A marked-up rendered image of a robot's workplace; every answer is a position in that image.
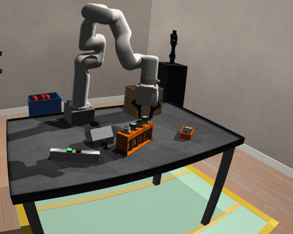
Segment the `orange tube holder plate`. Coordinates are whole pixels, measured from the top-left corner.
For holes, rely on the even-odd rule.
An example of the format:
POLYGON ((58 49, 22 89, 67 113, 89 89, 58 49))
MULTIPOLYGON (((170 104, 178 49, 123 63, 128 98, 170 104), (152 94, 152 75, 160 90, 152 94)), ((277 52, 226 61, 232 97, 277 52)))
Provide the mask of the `orange tube holder plate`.
POLYGON ((123 129, 116 133, 116 148, 127 151, 127 156, 147 144, 152 140, 153 122, 148 121, 146 124, 142 124, 141 127, 130 130, 128 134, 123 133, 123 129), (147 136, 145 138, 145 131, 147 130, 147 136), (142 133, 141 142, 139 142, 139 134, 142 133), (133 138, 136 137, 135 145, 133 145, 133 138), (129 141, 129 147, 128 147, 129 141), (128 149, 129 148, 129 149, 128 149))

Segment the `orange pocket multimeter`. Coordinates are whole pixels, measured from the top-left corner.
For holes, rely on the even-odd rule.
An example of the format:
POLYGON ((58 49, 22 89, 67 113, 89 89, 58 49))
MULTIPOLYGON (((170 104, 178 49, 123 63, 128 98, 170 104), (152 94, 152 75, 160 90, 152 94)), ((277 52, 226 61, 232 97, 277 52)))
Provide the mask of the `orange pocket multimeter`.
POLYGON ((180 132, 179 138, 190 140, 192 137, 193 131, 194 131, 194 127, 184 125, 180 132))

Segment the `brown cardboard box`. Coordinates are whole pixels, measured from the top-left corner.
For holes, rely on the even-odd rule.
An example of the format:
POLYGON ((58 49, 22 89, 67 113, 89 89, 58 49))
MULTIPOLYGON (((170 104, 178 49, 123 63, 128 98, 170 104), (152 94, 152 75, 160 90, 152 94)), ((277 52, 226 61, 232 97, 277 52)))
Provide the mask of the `brown cardboard box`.
MULTIPOLYGON (((138 85, 138 84, 136 84, 136 85, 138 85)), ((124 111, 127 112, 128 114, 132 115, 135 118, 139 118, 138 117, 138 109, 133 104, 131 104, 132 101, 136 98, 136 92, 135 92, 136 85, 127 85, 126 86, 125 99, 124 99, 124 111)), ((162 95, 163 95, 163 88, 159 87, 158 100, 161 104, 161 107, 158 108, 157 110, 155 110, 153 112, 153 115, 161 114, 162 103, 163 103, 162 95)), ((149 116, 149 113, 151 110, 150 106, 142 105, 141 109, 142 109, 142 116, 149 116)))

